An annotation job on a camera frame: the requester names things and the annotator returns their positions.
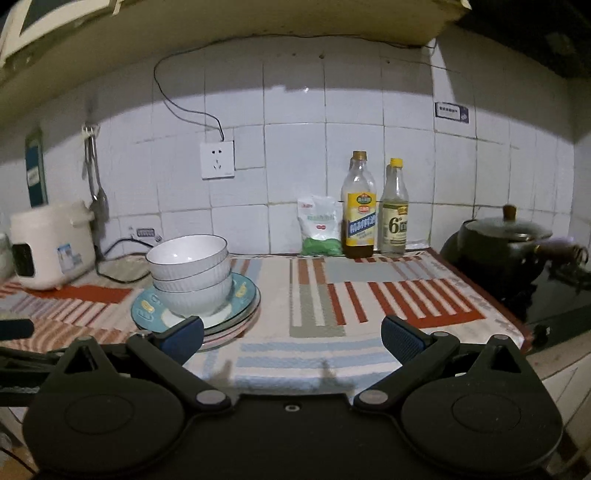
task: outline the plastic bottle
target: plastic bottle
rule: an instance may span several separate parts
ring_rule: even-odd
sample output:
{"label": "plastic bottle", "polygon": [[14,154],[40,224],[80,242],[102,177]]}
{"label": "plastic bottle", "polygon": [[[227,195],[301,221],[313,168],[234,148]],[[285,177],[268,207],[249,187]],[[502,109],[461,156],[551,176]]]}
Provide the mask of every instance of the plastic bottle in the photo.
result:
{"label": "plastic bottle", "polygon": [[402,159],[391,158],[379,215],[379,249],[387,257],[401,257],[406,248],[408,192],[402,177]]}
{"label": "plastic bottle", "polygon": [[366,152],[353,152],[340,195],[343,201],[343,253],[348,258],[369,258],[374,254],[377,218],[375,181],[367,169]]}

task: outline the plate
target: plate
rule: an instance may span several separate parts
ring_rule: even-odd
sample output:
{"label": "plate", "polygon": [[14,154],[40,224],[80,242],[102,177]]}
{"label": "plate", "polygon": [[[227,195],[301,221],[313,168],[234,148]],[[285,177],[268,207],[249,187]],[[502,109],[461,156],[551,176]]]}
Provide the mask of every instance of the plate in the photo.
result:
{"label": "plate", "polygon": [[[201,317],[205,327],[205,335],[210,331],[213,333],[213,330],[209,329],[214,329],[222,324],[228,328],[232,325],[230,320],[244,319],[245,310],[255,300],[257,290],[250,278],[233,272],[232,289],[228,294],[227,301],[216,312]],[[172,313],[164,306],[154,287],[146,288],[136,297],[131,306],[131,317],[138,327],[155,333],[165,332],[185,319],[185,317]]]}
{"label": "plate", "polygon": [[257,293],[257,299],[255,299],[255,301],[252,302],[254,308],[249,308],[248,310],[250,310],[250,314],[246,315],[241,321],[236,322],[233,326],[228,327],[224,331],[214,333],[209,336],[205,336],[205,338],[203,339],[203,345],[201,346],[199,351],[203,352],[205,350],[210,350],[212,348],[225,345],[230,340],[236,338],[242,332],[247,330],[247,328],[250,327],[250,325],[256,318],[256,311],[258,310],[260,299],[260,295]]}

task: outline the stacked bowls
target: stacked bowls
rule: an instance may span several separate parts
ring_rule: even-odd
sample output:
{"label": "stacked bowls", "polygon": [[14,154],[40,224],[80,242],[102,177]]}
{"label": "stacked bowls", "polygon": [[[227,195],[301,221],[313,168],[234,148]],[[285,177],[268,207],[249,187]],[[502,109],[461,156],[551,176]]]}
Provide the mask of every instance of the stacked bowls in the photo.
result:
{"label": "stacked bowls", "polygon": [[218,309],[232,288],[228,243],[216,235],[168,240],[146,255],[158,298],[185,317]]}

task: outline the lid knob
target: lid knob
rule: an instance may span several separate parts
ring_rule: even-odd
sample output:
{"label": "lid knob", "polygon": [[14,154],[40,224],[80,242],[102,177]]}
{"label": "lid knob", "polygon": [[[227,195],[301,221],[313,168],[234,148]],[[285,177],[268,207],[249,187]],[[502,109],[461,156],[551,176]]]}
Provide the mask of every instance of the lid knob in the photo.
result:
{"label": "lid knob", "polygon": [[503,220],[506,222],[515,222],[517,217],[517,207],[515,205],[503,205]]}

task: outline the electrical outlet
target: electrical outlet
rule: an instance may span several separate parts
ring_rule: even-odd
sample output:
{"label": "electrical outlet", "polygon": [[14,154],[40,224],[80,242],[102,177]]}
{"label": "electrical outlet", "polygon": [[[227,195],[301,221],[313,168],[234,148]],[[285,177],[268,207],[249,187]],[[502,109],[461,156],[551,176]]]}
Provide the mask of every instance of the electrical outlet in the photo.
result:
{"label": "electrical outlet", "polygon": [[234,176],[234,142],[201,144],[201,178]]}

